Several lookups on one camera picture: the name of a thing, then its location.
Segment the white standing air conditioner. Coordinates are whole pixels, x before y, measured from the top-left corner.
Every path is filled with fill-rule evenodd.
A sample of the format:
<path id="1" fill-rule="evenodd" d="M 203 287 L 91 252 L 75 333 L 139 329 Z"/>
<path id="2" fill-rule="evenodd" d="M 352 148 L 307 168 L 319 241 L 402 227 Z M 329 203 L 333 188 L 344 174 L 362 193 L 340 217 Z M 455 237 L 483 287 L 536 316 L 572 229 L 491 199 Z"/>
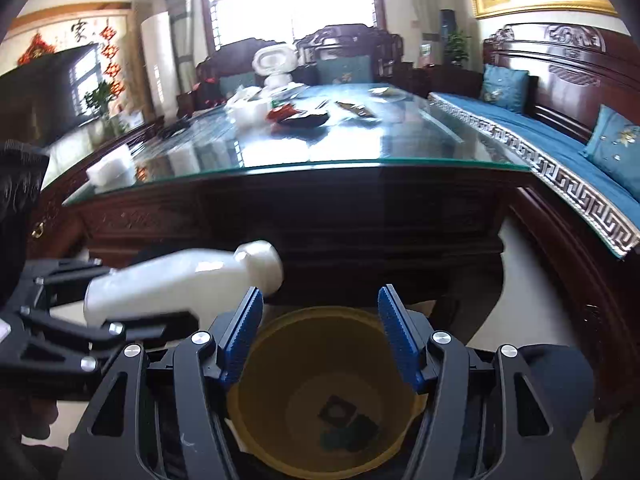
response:
<path id="1" fill-rule="evenodd" d="M 154 14 L 141 23 L 142 48 L 152 103 L 157 116 L 174 122 L 181 93 L 171 42 L 169 14 Z"/>

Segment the white plastic milk bottle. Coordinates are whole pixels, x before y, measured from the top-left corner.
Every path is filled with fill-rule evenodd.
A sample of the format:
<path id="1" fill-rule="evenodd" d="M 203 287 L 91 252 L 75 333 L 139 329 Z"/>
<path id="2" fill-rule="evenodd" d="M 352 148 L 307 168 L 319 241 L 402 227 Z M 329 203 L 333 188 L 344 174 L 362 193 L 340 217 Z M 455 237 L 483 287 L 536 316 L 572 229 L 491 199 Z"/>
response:
<path id="1" fill-rule="evenodd" d="M 280 257 L 264 240 L 243 244 L 235 252 L 185 249 L 92 280 L 84 317 L 88 325 L 100 326 L 189 311 L 206 328 L 218 314 L 239 307 L 250 288 L 269 296 L 282 282 Z"/>

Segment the orange plastic bag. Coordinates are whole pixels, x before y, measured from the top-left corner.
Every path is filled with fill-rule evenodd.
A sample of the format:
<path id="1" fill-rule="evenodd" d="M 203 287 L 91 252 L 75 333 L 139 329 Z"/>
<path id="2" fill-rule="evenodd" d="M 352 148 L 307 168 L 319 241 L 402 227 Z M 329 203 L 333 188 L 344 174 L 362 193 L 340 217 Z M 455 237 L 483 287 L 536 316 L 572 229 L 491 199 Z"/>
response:
<path id="1" fill-rule="evenodd" d="M 267 114 L 267 119 L 270 122 L 282 122 L 282 120 L 288 119 L 298 113 L 299 110 L 296 110 L 293 104 L 286 103 L 270 110 Z"/>

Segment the black television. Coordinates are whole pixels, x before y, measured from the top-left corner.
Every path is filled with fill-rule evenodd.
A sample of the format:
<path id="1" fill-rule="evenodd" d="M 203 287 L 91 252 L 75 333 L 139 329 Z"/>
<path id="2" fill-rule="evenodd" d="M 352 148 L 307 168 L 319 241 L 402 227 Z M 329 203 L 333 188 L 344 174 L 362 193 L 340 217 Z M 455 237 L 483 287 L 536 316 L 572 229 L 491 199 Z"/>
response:
<path id="1" fill-rule="evenodd" d="M 102 70 L 96 44 L 46 54 L 1 76 L 1 139 L 45 148 L 96 113 L 85 94 Z"/>

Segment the blue embroidered pillow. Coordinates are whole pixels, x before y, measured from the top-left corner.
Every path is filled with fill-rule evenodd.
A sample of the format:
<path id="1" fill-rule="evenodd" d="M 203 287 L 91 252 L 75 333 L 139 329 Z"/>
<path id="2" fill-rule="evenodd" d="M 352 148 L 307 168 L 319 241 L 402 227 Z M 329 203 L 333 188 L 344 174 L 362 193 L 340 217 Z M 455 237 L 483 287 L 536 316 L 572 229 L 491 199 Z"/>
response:
<path id="1" fill-rule="evenodd" d="M 639 126 L 625 116 L 601 105 L 582 156 L 633 196 L 639 195 Z"/>
<path id="2" fill-rule="evenodd" d="M 486 64 L 480 99 L 516 114 L 524 112 L 528 96 L 529 72 Z"/>

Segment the white roll on table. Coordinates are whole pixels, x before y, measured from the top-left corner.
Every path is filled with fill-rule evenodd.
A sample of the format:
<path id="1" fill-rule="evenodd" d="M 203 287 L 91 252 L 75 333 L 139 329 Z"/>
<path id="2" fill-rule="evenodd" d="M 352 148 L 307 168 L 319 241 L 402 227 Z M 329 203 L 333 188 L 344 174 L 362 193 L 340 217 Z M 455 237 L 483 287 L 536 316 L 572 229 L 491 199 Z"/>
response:
<path id="1" fill-rule="evenodd" d="M 271 110 L 270 101 L 243 101 L 227 107 L 234 124 L 241 129 L 253 128 L 263 124 Z"/>

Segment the white foam block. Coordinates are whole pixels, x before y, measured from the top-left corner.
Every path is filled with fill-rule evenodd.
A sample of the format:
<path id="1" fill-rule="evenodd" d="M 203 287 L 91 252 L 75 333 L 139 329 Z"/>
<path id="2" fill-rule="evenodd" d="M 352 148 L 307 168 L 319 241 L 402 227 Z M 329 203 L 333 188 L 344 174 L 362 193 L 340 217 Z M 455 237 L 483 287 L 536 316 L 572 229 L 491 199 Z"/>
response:
<path id="1" fill-rule="evenodd" d="M 96 188 L 108 188 L 115 184 L 134 183 L 134 163 L 131 159 L 101 159 L 86 170 L 89 182 Z"/>

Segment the white paper pieces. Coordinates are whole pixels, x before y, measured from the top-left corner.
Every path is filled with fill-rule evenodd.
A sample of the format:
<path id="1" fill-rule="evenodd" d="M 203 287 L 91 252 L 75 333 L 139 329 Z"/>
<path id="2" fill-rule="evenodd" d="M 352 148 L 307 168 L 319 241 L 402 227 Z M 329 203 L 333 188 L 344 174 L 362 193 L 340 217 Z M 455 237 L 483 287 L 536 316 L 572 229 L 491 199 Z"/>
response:
<path id="1" fill-rule="evenodd" d="M 373 114 L 367 107 L 360 104 L 336 101 L 335 104 L 342 110 L 346 110 L 350 114 L 362 119 L 375 119 L 376 115 Z"/>

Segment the teal pillow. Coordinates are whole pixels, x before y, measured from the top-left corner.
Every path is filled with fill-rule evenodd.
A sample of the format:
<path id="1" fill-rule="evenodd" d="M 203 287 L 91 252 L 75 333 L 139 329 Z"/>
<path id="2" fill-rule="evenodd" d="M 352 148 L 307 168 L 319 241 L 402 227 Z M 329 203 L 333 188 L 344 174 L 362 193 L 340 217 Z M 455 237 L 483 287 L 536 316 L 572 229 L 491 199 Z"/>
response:
<path id="1" fill-rule="evenodd" d="M 248 88 L 256 84 L 256 74 L 247 72 L 231 76 L 221 76 L 219 78 L 220 93 L 225 99 L 235 95 L 240 87 Z"/>
<path id="2" fill-rule="evenodd" d="M 319 84 L 370 84 L 373 81 L 369 55 L 319 60 L 316 66 Z"/>

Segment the potted green plant corner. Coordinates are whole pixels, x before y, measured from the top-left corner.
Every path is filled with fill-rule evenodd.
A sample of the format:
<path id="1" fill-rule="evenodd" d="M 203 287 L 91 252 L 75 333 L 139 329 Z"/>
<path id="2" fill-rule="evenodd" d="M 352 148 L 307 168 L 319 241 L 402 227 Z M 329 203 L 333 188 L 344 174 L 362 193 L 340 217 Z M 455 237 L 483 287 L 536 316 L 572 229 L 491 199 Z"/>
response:
<path id="1" fill-rule="evenodd" d="M 469 61 L 469 39 L 463 30 L 457 30 L 450 36 L 448 44 L 444 47 L 445 65 L 462 67 Z"/>

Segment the black water dispenser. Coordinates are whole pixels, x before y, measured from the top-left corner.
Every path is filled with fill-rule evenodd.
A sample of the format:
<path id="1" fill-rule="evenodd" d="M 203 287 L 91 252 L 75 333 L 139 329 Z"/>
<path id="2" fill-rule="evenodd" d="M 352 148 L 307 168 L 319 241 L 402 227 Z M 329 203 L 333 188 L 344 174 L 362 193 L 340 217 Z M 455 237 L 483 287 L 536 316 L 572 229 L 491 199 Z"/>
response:
<path id="1" fill-rule="evenodd" d="M 449 38 L 457 31 L 456 12 L 452 9 L 440 10 L 440 42 L 443 47 L 448 44 Z"/>

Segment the crumpled white patterned bag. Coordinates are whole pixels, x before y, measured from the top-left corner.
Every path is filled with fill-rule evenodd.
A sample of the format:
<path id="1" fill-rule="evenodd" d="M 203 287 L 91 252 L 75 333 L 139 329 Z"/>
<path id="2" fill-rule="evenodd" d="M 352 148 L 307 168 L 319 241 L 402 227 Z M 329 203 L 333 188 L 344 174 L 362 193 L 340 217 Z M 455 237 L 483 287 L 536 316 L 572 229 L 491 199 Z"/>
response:
<path id="1" fill-rule="evenodd" d="M 244 107 L 247 103 L 259 101 L 262 94 L 262 87 L 258 86 L 239 86 L 226 102 L 226 109 Z"/>

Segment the red chinese knot decoration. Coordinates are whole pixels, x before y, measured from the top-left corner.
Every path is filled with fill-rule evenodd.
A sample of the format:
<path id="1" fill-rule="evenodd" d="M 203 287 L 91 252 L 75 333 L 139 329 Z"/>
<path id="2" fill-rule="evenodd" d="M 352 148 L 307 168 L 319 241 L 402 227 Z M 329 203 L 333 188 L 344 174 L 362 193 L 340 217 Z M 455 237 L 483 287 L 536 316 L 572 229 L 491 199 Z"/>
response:
<path id="1" fill-rule="evenodd" d="M 103 75 L 107 79 L 107 83 L 111 88 L 111 96 L 114 99 L 120 97 L 122 92 L 125 91 L 125 84 L 119 78 L 122 72 L 122 66 L 116 60 L 116 56 L 119 54 L 119 47 L 114 44 L 114 38 L 117 35 L 116 29 L 114 29 L 110 20 L 106 20 L 104 29 L 100 31 L 100 37 L 103 40 L 103 44 L 100 50 L 100 55 L 106 59 L 106 66 L 103 70 Z"/>

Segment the white toy robot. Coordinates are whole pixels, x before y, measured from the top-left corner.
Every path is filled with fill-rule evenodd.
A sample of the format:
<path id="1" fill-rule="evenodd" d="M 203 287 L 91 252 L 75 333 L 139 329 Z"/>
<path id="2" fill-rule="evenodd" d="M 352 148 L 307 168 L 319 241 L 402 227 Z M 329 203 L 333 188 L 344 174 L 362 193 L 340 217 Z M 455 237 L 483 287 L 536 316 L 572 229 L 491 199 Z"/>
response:
<path id="1" fill-rule="evenodd" d="M 255 53 L 252 66 L 258 76 L 264 77 L 266 88 L 280 88 L 293 81 L 291 74 L 298 66 L 298 57 L 288 44 L 273 44 Z"/>

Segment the green plant in vase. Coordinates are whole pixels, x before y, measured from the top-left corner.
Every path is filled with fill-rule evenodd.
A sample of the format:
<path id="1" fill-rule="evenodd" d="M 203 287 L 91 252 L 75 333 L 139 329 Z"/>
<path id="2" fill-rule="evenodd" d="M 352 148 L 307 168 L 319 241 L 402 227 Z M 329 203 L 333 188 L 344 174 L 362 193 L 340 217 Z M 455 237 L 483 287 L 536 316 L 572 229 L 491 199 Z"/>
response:
<path id="1" fill-rule="evenodd" d="M 112 85 L 105 80 L 100 81 L 95 89 L 85 94 L 87 106 L 100 116 L 104 132 L 113 138 L 117 134 L 117 127 L 110 115 L 110 103 L 114 99 Z"/>

